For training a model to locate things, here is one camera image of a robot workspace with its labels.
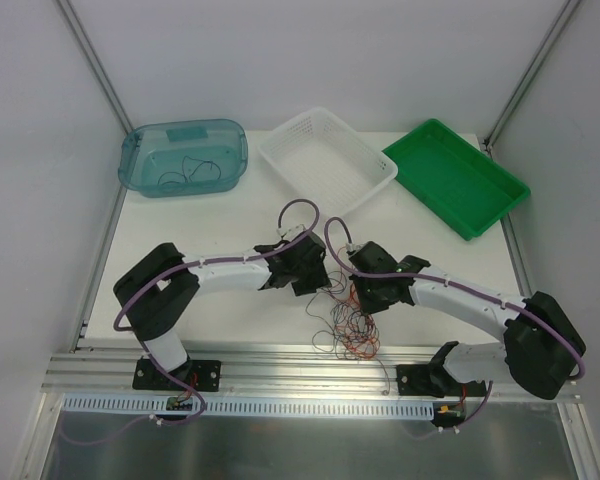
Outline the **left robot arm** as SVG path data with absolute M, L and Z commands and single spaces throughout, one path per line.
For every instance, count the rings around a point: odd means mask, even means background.
M 195 296 L 286 286 L 297 296 L 315 293 L 330 284 L 325 256 L 323 240 L 312 232 L 257 245 L 242 255 L 190 262 L 174 244 L 163 243 L 122 276 L 113 292 L 149 354 L 156 378 L 169 389 L 179 389 L 189 380 L 192 360 L 175 325 Z

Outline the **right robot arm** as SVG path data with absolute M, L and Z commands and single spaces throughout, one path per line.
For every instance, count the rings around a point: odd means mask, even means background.
M 396 261 L 367 242 L 351 247 L 351 279 L 366 315 L 396 304 L 423 307 L 463 321 L 492 337 L 486 344 L 445 343 L 426 364 L 399 375 L 409 391 L 442 398 L 462 387 L 482 393 L 488 382 L 513 380 L 529 394 L 554 399 L 579 372 L 586 345 L 551 295 L 503 295 L 463 283 L 422 258 Z

